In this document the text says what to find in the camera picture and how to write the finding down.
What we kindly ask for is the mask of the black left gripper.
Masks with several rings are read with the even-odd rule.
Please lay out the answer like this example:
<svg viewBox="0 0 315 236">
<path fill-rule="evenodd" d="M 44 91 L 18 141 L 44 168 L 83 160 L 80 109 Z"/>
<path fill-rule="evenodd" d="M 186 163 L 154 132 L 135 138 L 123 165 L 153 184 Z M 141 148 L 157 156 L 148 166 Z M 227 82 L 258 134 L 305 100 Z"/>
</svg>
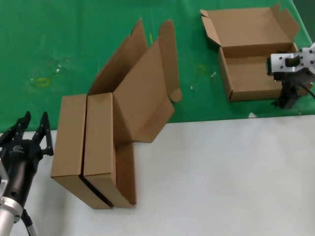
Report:
<svg viewBox="0 0 315 236">
<path fill-rule="evenodd" d="M 0 158 L 9 177 L 4 196 L 24 205 L 30 192 L 33 178 L 43 155 L 53 156 L 53 142 L 48 113 L 44 112 L 32 140 L 22 140 L 31 120 L 30 111 L 0 136 Z M 45 149 L 40 143 L 46 137 Z"/>
</svg>

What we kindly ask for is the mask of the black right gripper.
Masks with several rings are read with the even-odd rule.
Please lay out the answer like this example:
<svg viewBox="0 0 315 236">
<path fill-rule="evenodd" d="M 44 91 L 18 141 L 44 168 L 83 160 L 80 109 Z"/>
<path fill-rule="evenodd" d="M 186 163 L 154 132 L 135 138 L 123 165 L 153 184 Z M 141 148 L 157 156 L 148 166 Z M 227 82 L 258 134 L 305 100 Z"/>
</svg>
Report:
<svg viewBox="0 0 315 236">
<path fill-rule="evenodd" d="M 298 94 L 299 82 L 296 79 L 282 80 L 282 90 L 280 99 L 271 103 L 271 105 L 279 108 L 291 109 L 299 99 Z"/>
</svg>

